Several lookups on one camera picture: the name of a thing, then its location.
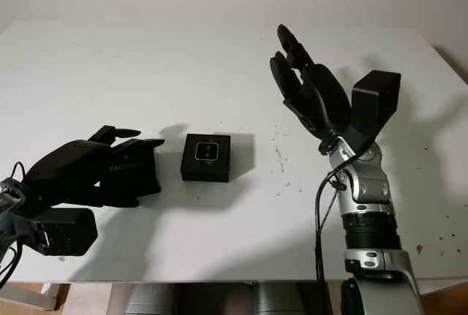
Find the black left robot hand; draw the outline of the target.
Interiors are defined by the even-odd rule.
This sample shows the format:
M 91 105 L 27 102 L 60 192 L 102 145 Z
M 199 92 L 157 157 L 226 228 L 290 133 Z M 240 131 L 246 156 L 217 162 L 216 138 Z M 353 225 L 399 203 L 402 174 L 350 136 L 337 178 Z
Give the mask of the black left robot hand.
M 104 125 L 87 140 L 73 140 L 42 157 L 22 180 L 36 209 L 62 203 L 135 208 L 139 197 L 160 192 L 155 150 L 163 139 Z

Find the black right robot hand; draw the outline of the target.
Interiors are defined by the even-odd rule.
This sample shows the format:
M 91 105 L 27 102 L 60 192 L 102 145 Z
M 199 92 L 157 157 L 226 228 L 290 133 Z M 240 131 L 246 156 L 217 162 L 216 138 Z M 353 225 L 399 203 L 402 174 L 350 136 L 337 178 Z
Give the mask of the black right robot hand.
M 347 95 L 329 68 L 313 62 L 288 27 L 279 25 L 277 36 L 283 51 L 270 58 L 270 68 L 283 103 L 313 136 L 326 143 L 350 121 Z

